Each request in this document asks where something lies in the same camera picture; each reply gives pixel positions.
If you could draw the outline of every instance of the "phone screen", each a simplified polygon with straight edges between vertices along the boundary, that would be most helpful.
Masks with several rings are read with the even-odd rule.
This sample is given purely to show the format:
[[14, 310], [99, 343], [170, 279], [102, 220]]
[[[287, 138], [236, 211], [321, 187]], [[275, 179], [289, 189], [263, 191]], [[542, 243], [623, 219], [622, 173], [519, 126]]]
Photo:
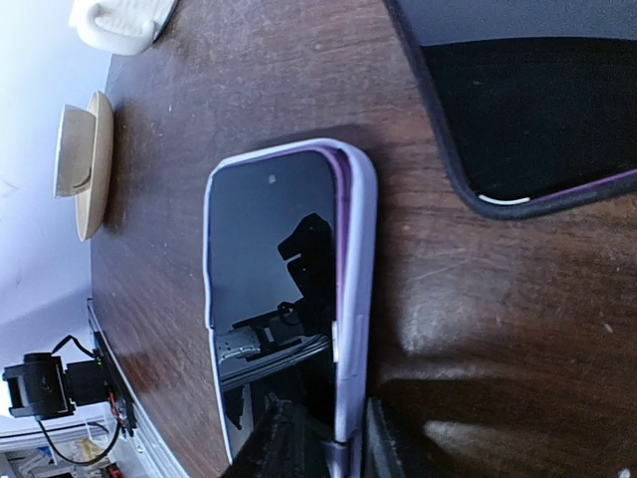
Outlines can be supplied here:
[[636, 172], [633, 4], [398, 3], [483, 199], [546, 199]]
[[213, 176], [210, 327], [233, 456], [275, 400], [304, 405], [333, 435], [342, 180], [337, 158], [317, 150]]

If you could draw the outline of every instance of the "mug handle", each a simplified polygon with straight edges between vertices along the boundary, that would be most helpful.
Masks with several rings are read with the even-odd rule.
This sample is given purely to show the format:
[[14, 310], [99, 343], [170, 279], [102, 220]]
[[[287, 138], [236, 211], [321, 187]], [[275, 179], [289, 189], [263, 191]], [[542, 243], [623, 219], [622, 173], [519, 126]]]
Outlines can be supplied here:
[[116, 55], [137, 55], [152, 45], [155, 22], [146, 20], [141, 25], [141, 35], [128, 37], [100, 27], [96, 23], [96, 18], [101, 11], [102, 6], [99, 3], [94, 3], [81, 17], [78, 33], [87, 45]]

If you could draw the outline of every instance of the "beige saucer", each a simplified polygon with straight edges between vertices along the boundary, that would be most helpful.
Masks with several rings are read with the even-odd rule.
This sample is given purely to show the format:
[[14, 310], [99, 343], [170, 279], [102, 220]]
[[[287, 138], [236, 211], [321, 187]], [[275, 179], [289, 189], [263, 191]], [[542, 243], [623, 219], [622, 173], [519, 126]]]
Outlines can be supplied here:
[[96, 116], [96, 134], [89, 187], [76, 195], [76, 213], [80, 240], [91, 239], [102, 225], [112, 161], [113, 118], [108, 98], [95, 92], [88, 111]]

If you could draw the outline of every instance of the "wood grain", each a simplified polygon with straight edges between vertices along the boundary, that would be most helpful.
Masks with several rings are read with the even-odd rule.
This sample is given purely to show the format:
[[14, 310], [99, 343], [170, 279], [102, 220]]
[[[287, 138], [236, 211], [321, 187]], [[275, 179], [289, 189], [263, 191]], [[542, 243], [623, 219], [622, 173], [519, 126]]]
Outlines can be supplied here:
[[379, 0], [182, 0], [151, 50], [113, 58], [106, 92], [96, 310], [191, 476], [227, 465], [203, 320], [207, 176], [325, 130], [378, 171], [369, 388], [423, 451], [450, 476], [637, 466], [635, 197], [526, 222], [468, 210]]

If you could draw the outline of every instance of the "smartphone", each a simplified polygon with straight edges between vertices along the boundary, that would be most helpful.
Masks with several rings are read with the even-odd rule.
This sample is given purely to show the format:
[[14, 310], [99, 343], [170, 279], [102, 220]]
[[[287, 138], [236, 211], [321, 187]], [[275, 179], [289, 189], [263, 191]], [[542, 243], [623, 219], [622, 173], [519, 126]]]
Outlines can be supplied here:
[[206, 326], [232, 461], [274, 403], [308, 411], [331, 476], [359, 476], [377, 185], [334, 139], [241, 154], [205, 196]]
[[476, 211], [517, 219], [637, 189], [631, 4], [388, 3]]

